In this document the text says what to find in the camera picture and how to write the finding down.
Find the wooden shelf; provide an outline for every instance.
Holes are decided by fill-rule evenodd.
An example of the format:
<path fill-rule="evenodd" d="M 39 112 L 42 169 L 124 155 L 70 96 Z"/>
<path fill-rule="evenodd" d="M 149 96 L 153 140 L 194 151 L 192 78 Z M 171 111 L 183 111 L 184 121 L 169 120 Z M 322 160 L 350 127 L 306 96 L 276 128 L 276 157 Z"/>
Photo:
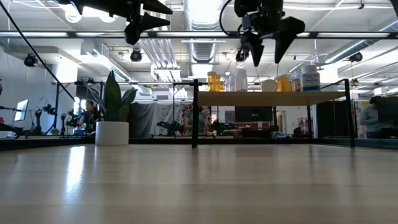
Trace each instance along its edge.
<path fill-rule="evenodd" d="M 198 96 L 200 106 L 307 106 L 345 96 L 344 92 L 208 92 Z"/>

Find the computer monitor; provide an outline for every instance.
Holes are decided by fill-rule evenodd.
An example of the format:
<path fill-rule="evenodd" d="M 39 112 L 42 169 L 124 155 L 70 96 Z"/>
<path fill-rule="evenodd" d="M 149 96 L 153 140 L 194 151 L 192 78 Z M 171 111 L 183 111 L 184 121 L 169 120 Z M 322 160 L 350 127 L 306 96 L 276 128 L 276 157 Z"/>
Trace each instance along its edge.
<path fill-rule="evenodd" d="M 379 121 L 398 122 L 398 97 L 382 97 L 377 99 Z"/>
<path fill-rule="evenodd" d="M 24 100 L 24 101 L 21 101 L 18 103 L 17 110 L 21 110 L 21 111 L 17 111 L 15 113 L 14 121 L 25 120 L 28 102 L 29 102 L 29 100 Z"/>
<path fill-rule="evenodd" d="M 235 122 L 272 121 L 271 106 L 235 106 Z"/>

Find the wooden table surface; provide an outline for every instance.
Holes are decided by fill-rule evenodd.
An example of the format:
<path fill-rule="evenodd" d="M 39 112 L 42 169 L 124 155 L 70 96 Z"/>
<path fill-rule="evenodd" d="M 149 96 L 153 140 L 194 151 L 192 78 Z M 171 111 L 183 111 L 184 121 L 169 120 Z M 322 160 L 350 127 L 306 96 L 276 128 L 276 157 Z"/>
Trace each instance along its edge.
<path fill-rule="evenodd" d="M 1 223 L 398 223 L 398 152 L 309 145 L 0 152 Z"/>

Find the potted plant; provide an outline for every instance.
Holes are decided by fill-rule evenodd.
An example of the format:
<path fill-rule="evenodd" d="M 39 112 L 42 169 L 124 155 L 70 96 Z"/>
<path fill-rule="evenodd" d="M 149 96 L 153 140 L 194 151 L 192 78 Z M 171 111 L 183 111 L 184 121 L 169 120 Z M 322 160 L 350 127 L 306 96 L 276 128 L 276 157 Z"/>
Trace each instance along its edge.
<path fill-rule="evenodd" d="M 129 105 L 137 90 L 131 88 L 121 96 L 119 84 L 111 71 L 105 84 L 104 100 L 98 101 L 104 121 L 97 121 L 95 144 L 99 146 L 120 146 L 129 144 Z"/>

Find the white plant pot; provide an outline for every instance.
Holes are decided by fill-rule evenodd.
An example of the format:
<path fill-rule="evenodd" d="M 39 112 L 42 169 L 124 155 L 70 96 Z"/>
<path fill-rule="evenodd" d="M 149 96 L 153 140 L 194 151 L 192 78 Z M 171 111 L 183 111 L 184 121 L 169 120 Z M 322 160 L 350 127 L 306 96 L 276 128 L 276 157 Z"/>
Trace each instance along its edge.
<path fill-rule="evenodd" d="M 125 146 L 129 144 L 129 123 L 98 121 L 95 130 L 97 146 Z"/>

